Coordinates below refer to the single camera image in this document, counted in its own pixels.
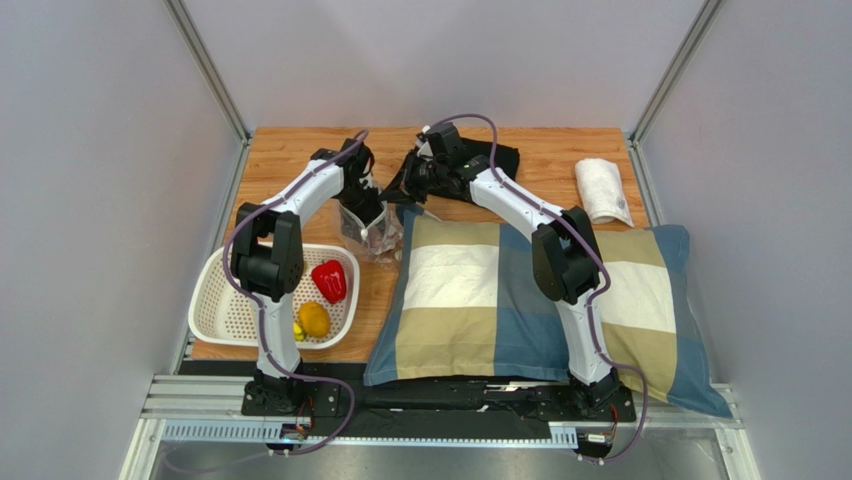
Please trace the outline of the clear zip top bag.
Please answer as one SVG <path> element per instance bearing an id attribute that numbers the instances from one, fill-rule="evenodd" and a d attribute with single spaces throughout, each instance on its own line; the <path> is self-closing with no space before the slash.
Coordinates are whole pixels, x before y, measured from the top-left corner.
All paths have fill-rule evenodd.
<path id="1" fill-rule="evenodd" d="M 383 191 L 381 184 L 379 194 Z M 360 261 L 390 265 L 397 261 L 397 253 L 403 239 L 403 227 L 391 205 L 382 202 L 383 213 L 369 226 L 364 226 L 352 213 L 345 210 L 338 200 L 339 236 L 344 246 Z"/>

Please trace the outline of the red fake fruit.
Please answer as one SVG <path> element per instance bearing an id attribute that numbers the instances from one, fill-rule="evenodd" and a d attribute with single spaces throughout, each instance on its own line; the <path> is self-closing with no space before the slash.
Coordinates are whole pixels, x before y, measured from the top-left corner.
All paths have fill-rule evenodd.
<path id="1" fill-rule="evenodd" d="M 348 294 L 345 270 L 338 260 L 328 260 L 315 266 L 311 278 L 320 294 L 330 304 L 343 301 Z"/>

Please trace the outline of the orange fake mango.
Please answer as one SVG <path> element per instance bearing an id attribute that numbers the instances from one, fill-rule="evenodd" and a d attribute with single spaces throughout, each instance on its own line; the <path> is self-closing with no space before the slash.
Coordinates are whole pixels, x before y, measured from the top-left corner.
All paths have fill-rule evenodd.
<path id="1" fill-rule="evenodd" d="M 330 315 L 318 302 L 303 303 L 298 310 L 297 320 L 304 333 L 313 338 L 323 338 L 331 331 Z"/>

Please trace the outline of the yellow fake bananas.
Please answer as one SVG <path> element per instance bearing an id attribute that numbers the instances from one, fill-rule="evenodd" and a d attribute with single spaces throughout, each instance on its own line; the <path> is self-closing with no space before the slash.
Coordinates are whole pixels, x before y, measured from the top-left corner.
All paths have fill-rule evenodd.
<path id="1" fill-rule="evenodd" d="M 303 327 L 298 321 L 294 321 L 292 324 L 293 327 L 293 336 L 297 342 L 303 342 L 307 338 L 307 334 L 304 331 Z"/>

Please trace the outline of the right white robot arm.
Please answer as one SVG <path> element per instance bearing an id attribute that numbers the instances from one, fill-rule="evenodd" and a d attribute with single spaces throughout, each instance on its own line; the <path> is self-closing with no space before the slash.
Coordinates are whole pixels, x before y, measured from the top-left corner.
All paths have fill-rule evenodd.
<path id="1" fill-rule="evenodd" d="M 555 303 L 569 351 L 574 403 L 598 409 L 620 388 L 617 368 L 601 333 L 597 298 L 611 285 L 585 211 L 561 210 L 521 187 L 496 165 L 498 142 L 474 155 L 448 117 L 424 127 L 416 147 L 380 199 L 423 203 L 444 190 L 485 208 L 531 244 L 533 279 Z"/>

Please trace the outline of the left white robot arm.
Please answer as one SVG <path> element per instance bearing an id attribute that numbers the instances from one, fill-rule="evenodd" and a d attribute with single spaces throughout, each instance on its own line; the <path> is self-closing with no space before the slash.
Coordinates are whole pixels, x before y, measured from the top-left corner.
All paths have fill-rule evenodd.
<path id="1" fill-rule="evenodd" d="M 259 205 L 245 203 L 223 250 L 229 283 L 257 306 L 259 356 L 248 393 L 271 397 L 288 411 L 299 407 L 312 377 L 299 373 L 301 355 L 289 327 L 293 294 L 304 271 L 302 229 L 319 208 L 337 200 L 364 226 L 385 211 L 372 180 L 375 157 L 361 130 L 340 150 L 318 150 L 280 193 Z"/>

